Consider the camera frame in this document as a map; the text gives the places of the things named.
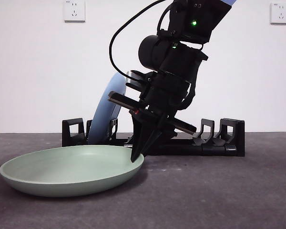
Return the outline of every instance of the wall outlet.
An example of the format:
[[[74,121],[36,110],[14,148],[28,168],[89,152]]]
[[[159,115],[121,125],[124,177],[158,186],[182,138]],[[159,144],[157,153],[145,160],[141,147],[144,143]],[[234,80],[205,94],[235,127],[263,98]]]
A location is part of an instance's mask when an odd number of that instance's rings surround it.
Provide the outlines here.
[[[65,0],[63,6],[63,17],[65,22],[85,22],[85,1]]]
[[[271,3],[271,24],[286,24],[286,2]]]

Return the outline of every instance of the gray floor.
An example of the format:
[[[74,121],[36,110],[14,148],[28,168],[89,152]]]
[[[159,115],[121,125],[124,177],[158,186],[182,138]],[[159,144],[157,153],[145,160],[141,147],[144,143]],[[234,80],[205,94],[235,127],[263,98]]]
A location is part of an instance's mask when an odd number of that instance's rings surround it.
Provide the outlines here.
[[[0,165],[61,145],[0,134]],[[130,181],[79,198],[39,198],[0,177],[0,229],[286,229],[286,133],[246,135],[246,157],[147,157]]]

